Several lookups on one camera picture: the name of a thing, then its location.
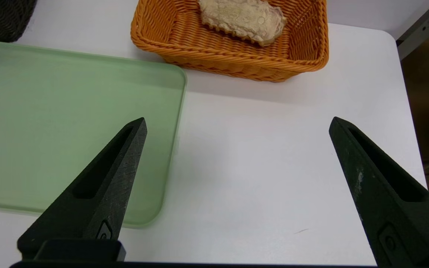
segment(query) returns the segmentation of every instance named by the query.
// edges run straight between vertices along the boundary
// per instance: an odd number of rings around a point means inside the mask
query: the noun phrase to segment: dark wicker basket
[[[0,0],[0,41],[14,42],[28,25],[36,0]]]

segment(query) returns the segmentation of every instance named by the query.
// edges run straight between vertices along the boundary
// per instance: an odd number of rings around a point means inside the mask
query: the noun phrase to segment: basket rim
[[[140,0],[138,5],[148,0]],[[185,45],[167,44],[154,41],[143,36],[138,26],[138,14],[140,9],[136,8],[133,20],[131,22],[131,40],[142,50],[160,54],[160,56],[175,56],[197,60],[219,61],[223,63],[247,64],[264,68],[275,68],[283,71],[305,72],[317,71],[323,68],[328,62],[328,22],[327,22],[327,3],[326,0],[317,1],[320,10],[320,54],[315,60],[290,60],[286,58],[256,55],[245,52],[232,52],[222,49],[211,49],[192,47]]]

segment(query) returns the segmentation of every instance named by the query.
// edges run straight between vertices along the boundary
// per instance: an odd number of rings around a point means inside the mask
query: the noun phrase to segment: wicker basket
[[[0,41],[14,42],[26,29],[36,0],[0,0]]]
[[[197,0],[139,0],[131,39],[166,62],[258,81],[282,82],[328,61],[325,0],[268,0],[287,18],[274,44],[260,47],[201,24]]]

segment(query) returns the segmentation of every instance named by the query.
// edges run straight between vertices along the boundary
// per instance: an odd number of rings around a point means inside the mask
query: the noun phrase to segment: plastic tray
[[[185,74],[164,63],[0,43],[0,208],[43,212],[126,123],[148,136],[124,225],[162,207]]]

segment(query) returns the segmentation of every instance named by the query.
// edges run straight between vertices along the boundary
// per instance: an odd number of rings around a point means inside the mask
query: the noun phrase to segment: translucent green tray
[[[43,212],[128,122],[148,136],[124,225],[162,207],[185,74],[181,68],[0,43],[0,208]]]

